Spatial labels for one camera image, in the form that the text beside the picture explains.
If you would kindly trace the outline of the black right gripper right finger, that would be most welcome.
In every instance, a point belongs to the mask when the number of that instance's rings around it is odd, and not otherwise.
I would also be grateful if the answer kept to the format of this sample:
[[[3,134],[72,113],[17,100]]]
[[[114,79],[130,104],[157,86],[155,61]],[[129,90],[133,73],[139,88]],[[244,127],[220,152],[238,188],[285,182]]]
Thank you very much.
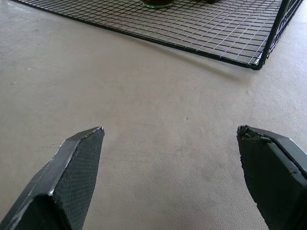
[[[271,230],[307,228],[307,154],[290,138],[239,126],[237,141],[249,193]]]

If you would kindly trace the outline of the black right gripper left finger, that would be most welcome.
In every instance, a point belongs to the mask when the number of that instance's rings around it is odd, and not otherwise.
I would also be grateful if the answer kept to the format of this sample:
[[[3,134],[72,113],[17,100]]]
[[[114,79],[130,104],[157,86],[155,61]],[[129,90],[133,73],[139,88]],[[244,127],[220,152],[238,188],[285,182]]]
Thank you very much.
[[[94,193],[104,129],[66,139],[21,192],[2,230],[81,230]]]

